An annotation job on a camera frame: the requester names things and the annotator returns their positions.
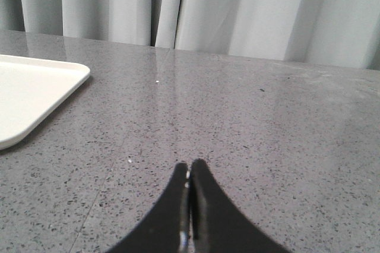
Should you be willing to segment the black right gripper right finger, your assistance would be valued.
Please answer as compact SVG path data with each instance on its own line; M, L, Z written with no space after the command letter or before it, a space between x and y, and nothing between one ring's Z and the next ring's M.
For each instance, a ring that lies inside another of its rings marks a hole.
M191 198L196 252L288 251L238 210L202 159L191 167Z

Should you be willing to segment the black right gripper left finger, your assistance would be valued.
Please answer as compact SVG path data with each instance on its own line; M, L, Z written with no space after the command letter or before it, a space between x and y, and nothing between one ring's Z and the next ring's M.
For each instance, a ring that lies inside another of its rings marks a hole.
M187 252L189 240L188 166L178 163L153 208L109 252Z

